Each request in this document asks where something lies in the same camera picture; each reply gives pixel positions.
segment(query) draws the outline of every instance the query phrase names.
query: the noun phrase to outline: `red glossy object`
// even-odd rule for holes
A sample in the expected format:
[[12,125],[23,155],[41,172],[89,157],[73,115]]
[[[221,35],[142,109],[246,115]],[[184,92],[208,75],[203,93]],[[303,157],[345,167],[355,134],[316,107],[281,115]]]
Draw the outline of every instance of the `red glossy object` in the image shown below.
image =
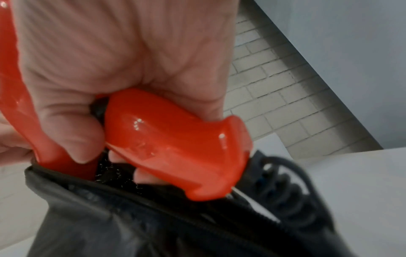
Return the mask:
[[[10,9],[0,8],[0,110],[31,144],[38,163],[92,179],[96,161],[75,163],[47,137],[18,70]],[[172,102],[134,88],[110,96],[106,145],[129,163],[185,190],[195,201],[224,197],[240,179],[252,149],[243,121],[203,122]]]
[[194,201],[231,192],[252,149],[240,118],[203,122],[172,102],[135,88],[110,96],[104,126],[108,148],[184,189]]
[[42,132],[31,98],[18,69],[16,35],[10,8],[0,8],[0,110],[10,124],[30,143],[36,159],[45,168],[83,179],[93,179],[97,161],[75,163],[64,149]]

